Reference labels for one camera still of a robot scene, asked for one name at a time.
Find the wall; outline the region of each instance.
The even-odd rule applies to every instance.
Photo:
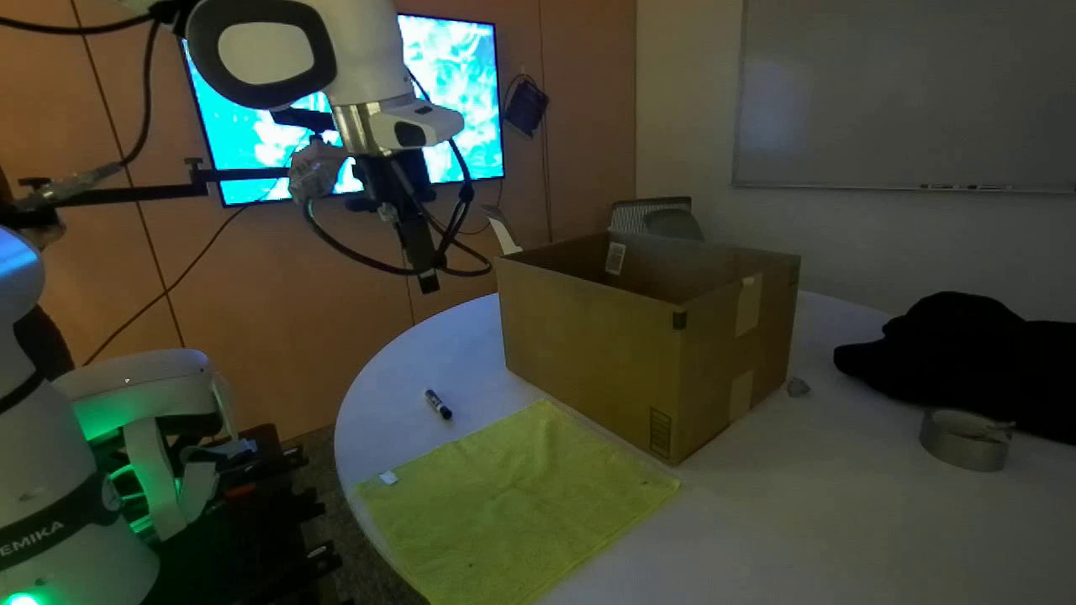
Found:
[[[730,188],[743,0],[639,0],[639,195],[686,192],[709,235],[804,255],[804,286],[908,309],[938,289],[1076,319],[1076,202]]]
[[[612,198],[632,195],[632,3],[599,0],[400,0],[400,10],[484,17],[501,27],[504,81],[531,74],[555,97],[538,138],[508,131],[508,182],[477,185],[464,242],[498,255],[481,205],[501,205],[525,245],[602,225]],[[582,37],[588,17],[615,27]],[[34,24],[111,24],[128,17],[111,0],[10,0],[3,17]],[[0,168],[10,178],[64,178],[121,158],[141,118],[145,27],[111,37],[0,37]],[[602,94],[629,97],[612,118]],[[155,47],[155,124],[145,155],[108,185],[185,182],[185,158],[205,158],[188,104],[178,47],[168,30]],[[430,212],[447,215],[454,192]],[[333,424],[356,370],[407,326],[494,289],[494,276],[451,279],[437,296],[414,282],[353,266],[323,245],[293,208],[242,215],[208,198],[64,208],[67,235],[44,252],[44,306],[77,360],[87,360],[124,319],[161,296],[198,249],[215,239],[188,279],[151,303],[101,356],[195,346],[232,383],[235,424],[276,424],[306,434]],[[397,235],[373,215],[323,208],[343,242],[404,262]]]

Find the floor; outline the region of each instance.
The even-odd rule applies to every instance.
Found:
[[[424,605],[424,598],[377,555],[353,514],[333,467],[333,430],[296,440],[309,457],[296,471],[296,491],[313,487],[326,514],[306,524],[306,545],[333,541],[343,568],[323,581],[323,605]]]

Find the white table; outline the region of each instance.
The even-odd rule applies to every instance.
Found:
[[[1076,447],[1015,437],[1002,474],[958,471],[918,444],[921,410],[841,376],[834,346],[881,336],[884,316],[800,296],[790,373],[673,467],[686,494],[568,578],[548,602],[720,605],[1073,605]],[[444,393],[444,424],[424,390]],[[541,397],[504,370],[498,299],[447,309],[393,339],[336,417],[336,471],[356,484]]]

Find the screen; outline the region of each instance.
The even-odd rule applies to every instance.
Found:
[[[464,114],[464,131],[454,138],[474,182],[504,178],[504,134],[498,104],[498,30],[484,20],[417,17],[400,13],[404,64],[430,94],[434,104]],[[232,104],[215,94],[185,54],[195,108],[202,118],[212,168],[286,168],[293,151],[309,141],[306,128],[276,124],[269,111]],[[326,94],[299,97],[293,108],[330,114]],[[451,145],[424,148],[434,185],[464,182]],[[336,195],[363,192],[346,161],[336,178]],[[219,182],[222,205],[286,202],[286,178]]]

